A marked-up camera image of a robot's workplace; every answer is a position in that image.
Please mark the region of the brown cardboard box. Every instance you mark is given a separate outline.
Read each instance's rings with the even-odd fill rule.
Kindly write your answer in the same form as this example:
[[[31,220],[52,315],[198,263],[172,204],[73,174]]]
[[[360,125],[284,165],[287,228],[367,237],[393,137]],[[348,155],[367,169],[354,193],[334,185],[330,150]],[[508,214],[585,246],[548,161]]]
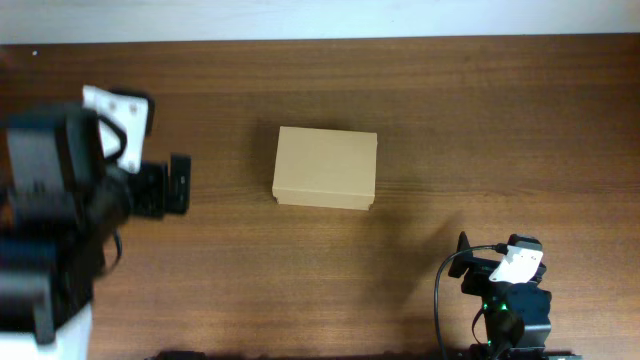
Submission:
[[[375,133],[282,126],[272,194],[280,205],[367,211],[375,201]]]

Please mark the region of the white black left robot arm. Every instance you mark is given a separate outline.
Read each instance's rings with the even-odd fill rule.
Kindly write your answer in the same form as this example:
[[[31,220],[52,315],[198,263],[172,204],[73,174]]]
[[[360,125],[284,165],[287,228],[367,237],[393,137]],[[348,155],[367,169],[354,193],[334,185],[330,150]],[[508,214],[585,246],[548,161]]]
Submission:
[[[189,208],[191,158],[117,164],[128,145],[113,120],[79,104],[12,115],[1,123],[1,356],[85,359],[94,283],[132,216]]]

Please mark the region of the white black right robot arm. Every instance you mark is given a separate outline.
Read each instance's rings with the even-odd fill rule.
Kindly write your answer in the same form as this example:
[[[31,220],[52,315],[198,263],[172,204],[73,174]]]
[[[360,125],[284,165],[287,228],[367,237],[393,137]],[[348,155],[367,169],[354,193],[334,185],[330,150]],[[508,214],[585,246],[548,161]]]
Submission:
[[[462,278],[461,292],[482,304],[473,324],[483,320],[487,340],[475,339],[458,359],[571,360],[570,351],[546,350],[551,334],[552,294],[540,287],[546,266],[543,246],[534,237],[512,234],[507,242],[472,246],[458,237],[456,251],[443,264],[448,275]]]

